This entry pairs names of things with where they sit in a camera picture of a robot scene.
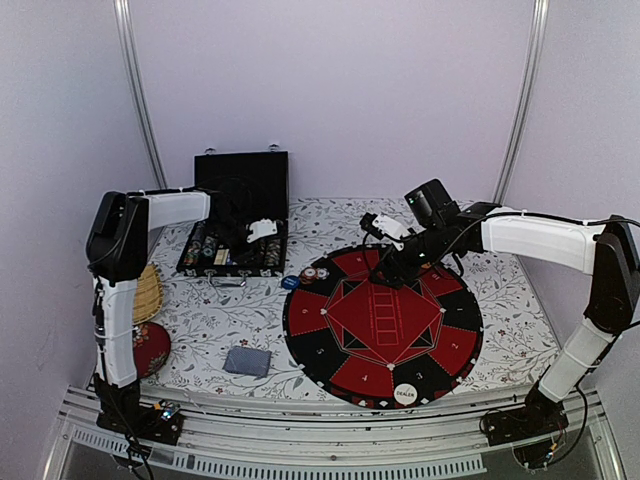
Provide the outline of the blue small blind button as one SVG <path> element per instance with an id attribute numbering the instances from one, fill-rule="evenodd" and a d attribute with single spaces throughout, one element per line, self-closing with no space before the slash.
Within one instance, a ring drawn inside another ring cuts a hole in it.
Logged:
<path id="1" fill-rule="evenodd" d="M 286 290 L 295 290 L 300 285 L 300 278 L 294 275 L 288 275 L 281 280 L 281 287 Z"/>

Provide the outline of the red orange chip stack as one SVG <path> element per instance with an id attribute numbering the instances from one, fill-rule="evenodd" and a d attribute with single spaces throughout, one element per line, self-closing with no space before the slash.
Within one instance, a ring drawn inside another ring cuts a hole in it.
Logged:
<path id="1" fill-rule="evenodd" d="M 314 281 L 319 279 L 318 270 L 316 268 L 313 268 L 313 267 L 305 268 L 301 272 L 299 278 L 300 278 L 300 281 L 303 284 L 311 284 Z"/>

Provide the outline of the white black chip stack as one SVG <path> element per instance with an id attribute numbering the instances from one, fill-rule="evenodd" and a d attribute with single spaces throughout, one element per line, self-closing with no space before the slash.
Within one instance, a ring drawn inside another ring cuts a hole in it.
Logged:
<path id="1" fill-rule="evenodd" d="M 326 269 L 326 268 L 318 268 L 317 269 L 317 278 L 324 280 L 326 278 L 328 278 L 330 275 L 330 272 Z"/>

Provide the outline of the white blue dealer button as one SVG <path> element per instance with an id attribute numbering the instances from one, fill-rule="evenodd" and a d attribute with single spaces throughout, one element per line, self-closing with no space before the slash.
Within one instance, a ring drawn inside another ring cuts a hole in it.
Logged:
<path id="1" fill-rule="evenodd" d="M 394 400 L 403 406 L 413 404 L 418 397 L 416 387 L 410 383 L 402 383 L 394 389 Z"/>

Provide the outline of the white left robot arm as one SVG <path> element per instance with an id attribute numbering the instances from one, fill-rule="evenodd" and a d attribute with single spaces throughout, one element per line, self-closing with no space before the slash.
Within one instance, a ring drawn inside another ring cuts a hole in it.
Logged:
<path id="1" fill-rule="evenodd" d="M 150 232 L 189 223 L 191 235 L 178 261 L 193 277 L 245 279 L 274 276 L 284 262 L 269 262 L 270 243 L 286 245 L 285 218 L 243 208 L 241 191 L 198 187 L 104 194 L 86 244 L 94 284 L 96 373 L 108 387 L 137 383 L 133 313 L 138 280 L 147 266 Z"/>

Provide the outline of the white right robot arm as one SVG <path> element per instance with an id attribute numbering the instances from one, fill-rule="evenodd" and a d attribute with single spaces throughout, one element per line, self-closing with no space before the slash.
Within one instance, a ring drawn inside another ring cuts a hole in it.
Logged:
<path id="1" fill-rule="evenodd" d="M 638 326 L 639 254 L 635 221 L 613 215 L 575 220 L 477 202 L 461 208 L 438 179 L 405 196 L 421 231 L 383 214 L 365 214 L 361 228 L 391 245 L 373 268 L 373 282 L 399 288 L 447 255 L 506 253 L 562 265 L 591 278 L 583 320 L 530 391 L 517 427 L 537 436 L 556 417 L 554 405 L 604 359 L 624 332 Z"/>

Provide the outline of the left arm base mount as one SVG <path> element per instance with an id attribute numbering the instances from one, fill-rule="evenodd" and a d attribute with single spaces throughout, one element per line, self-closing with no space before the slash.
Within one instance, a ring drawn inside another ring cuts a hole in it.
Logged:
<path id="1" fill-rule="evenodd" d="M 160 400 L 144 406 L 137 398 L 113 397 L 101 400 L 98 427 L 131 439 L 149 440 L 175 446 L 185 417 L 179 404 Z"/>

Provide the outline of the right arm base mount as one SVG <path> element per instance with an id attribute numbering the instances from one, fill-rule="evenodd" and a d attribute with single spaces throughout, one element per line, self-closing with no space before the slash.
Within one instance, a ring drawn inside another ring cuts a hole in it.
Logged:
<path id="1" fill-rule="evenodd" d="M 521 407 L 511 410 L 490 410 L 479 421 L 479 429 L 490 446 L 532 439 L 541 435 L 564 435 L 569 422 L 562 401 L 554 402 L 534 386 Z M 548 467 L 559 447 L 551 437 L 537 443 L 516 447 L 516 461 L 527 470 Z"/>

